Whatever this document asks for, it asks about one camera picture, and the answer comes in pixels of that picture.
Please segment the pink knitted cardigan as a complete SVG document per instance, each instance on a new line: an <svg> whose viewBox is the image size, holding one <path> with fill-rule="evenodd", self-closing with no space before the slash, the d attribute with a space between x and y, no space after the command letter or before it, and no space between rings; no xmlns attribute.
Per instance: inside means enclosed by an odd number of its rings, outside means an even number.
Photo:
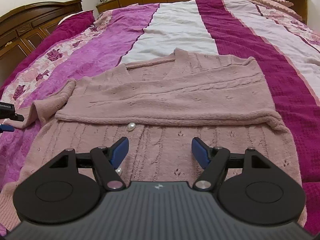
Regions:
<svg viewBox="0 0 320 240"><path fill-rule="evenodd" d="M302 181L292 134L253 57L177 48L166 57L68 80L58 92L19 113L25 120L14 127L41 124L19 181L66 148L88 152L121 137L130 141L121 165L125 182L194 182L200 168L191 155L193 137L232 152L254 146L296 182Z"/></svg>

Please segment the dark wooden headboard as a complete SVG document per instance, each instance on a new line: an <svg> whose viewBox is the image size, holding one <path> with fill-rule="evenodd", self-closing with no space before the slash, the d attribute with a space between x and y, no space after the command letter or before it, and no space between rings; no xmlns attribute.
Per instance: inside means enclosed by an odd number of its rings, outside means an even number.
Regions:
<svg viewBox="0 0 320 240"><path fill-rule="evenodd" d="M65 16L82 11L82 0L23 5L1 16L1 85Z"/></svg>

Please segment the magenta pillow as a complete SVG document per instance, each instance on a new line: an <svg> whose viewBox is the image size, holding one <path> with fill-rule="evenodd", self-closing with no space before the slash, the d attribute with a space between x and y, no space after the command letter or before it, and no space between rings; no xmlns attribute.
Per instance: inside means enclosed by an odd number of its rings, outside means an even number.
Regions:
<svg viewBox="0 0 320 240"><path fill-rule="evenodd" d="M68 17L62 23L58 24L54 31L47 36L35 50L31 52L24 60L20 61L14 71L4 81L1 86L1 96L5 88L14 81L17 74L34 62L39 56L43 55L50 47L63 40L70 39L89 28L95 21L93 10L79 12Z"/></svg>

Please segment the magenta striped floral bedspread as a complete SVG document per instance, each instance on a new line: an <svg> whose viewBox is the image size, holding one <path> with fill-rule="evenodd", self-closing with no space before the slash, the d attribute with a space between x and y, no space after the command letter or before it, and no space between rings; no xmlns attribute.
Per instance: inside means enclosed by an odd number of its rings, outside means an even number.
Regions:
<svg viewBox="0 0 320 240"><path fill-rule="evenodd" d="M58 92L68 80L121 64L169 56L175 49L255 58L276 111L292 134L306 203L299 219L319 233L319 35L275 9L248 0L133 5L102 13L80 34L56 43L4 90L16 111ZM39 121L1 137L1 235L20 223L13 194Z"/></svg>

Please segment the pink crochet pillow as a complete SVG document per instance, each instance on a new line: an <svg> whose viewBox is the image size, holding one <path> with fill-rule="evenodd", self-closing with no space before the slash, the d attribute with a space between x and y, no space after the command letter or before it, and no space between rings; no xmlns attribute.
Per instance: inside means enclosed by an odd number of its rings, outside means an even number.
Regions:
<svg viewBox="0 0 320 240"><path fill-rule="evenodd" d="M298 15L294 10L291 9L294 6L292 2L289 2L286 0L248 0L248 1L268 9L279 10L283 13L286 13L292 16L293 18L301 22L303 21L303 18L300 15Z"/></svg>

